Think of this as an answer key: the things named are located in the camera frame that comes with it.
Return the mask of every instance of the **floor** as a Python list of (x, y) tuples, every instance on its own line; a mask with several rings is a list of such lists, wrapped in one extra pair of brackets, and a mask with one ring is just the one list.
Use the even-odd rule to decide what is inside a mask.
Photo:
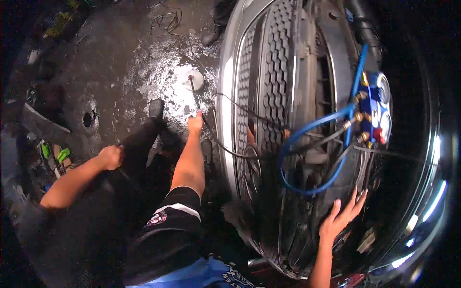
[[(120, 143), (146, 120), (149, 101), (156, 98), (165, 101), (168, 128), (185, 140), (187, 117), (197, 110), (192, 93), (182, 85), (189, 70), (203, 74), (201, 108), (212, 108), (222, 37), (210, 47), (204, 47), (200, 38), (213, 20), (213, 0), (158, 3), (124, 0), (96, 8), (75, 40), (61, 43), (52, 56), (61, 63), (53, 82), (66, 92), (63, 111), (72, 131), (67, 142), (74, 156), (89, 159), (103, 147)], [(177, 11), (173, 8), (183, 12), (174, 33), (190, 42), (162, 35), (158, 26), (151, 35), (152, 20)], [(87, 112), (96, 115), (89, 127), (83, 124)], [(203, 131), (202, 137), (209, 138), (206, 128)], [(154, 148), (160, 147), (156, 142)]]

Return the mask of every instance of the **open hand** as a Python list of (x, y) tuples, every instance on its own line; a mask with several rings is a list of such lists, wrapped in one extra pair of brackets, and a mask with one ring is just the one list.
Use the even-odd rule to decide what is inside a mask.
[(330, 215), (325, 219), (320, 227), (320, 242), (333, 246), (333, 242), (338, 234), (351, 222), (362, 210), (368, 190), (363, 191), (356, 203), (357, 186), (355, 187), (352, 198), (344, 211), (338, 216), (341, 209), (341, 200), (336, 199)]
[(122, 165), (124, 153), (122, 146), (107, 146), (96, 156), (102, 170), (115, 170)]
[(189, 128), (189, 135), (200, 136), (201, 128), (203, 125), (202, 112), (199, 110), (197, 116), (190, 116), (187, 120), (187, 127)]

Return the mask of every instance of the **hole in floor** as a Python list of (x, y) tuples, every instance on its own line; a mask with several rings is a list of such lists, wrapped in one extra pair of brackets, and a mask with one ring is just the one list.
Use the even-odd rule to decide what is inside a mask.
[(91, 117), (91, 114), (90, 113), (85, 113), (83, 115), (83, 125), (88, 128), (89, 126), (91, 126), (91, 123), (93, 122), (93, 117)]

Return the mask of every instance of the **red valve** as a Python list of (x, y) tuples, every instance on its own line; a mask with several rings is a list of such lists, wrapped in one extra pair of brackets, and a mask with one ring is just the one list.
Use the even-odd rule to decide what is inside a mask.
[(381, 143), (381, 144), (384, 144), (386, 143), (386, 139), (384, 139), (384, 136), (383, 136), (383, 129), (382, 128), (375, 128), (373, 129), (373, 138)]

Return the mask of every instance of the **green object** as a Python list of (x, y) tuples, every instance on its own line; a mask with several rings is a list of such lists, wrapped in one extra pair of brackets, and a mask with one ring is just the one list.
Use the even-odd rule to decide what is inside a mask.
[(48, 159), (48, 157), (50, 157), (50, 146), (48, 146), (47, 143), (42, 143), (40, 146), (41, 152), (43, 153), (43, 157), (45, 157), (45, 159)]
[(71, 154), (71, 151), (69, 150), (69, 148), (66, 148), (62, 150), (61, 152), (59, 152), (58, 158), (56, 160), (59, 163), (62, 163), (62, 161), (66, 160), (70, 154)]

